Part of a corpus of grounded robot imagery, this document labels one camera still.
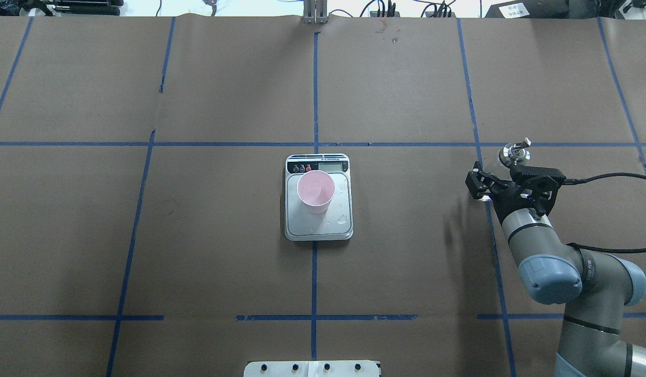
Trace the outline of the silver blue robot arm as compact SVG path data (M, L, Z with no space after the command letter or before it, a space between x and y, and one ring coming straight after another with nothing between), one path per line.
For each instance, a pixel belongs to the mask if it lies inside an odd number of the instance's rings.
M465 183L473 199L488 200L505 234L518 275L541 305L564 305L556 376L646 376L646 348L621 339L627 306L646 295L646 275L612 250L563 243L548 215L564 185L608 178L568 179L558 169L510 165L504 180L474 162Z

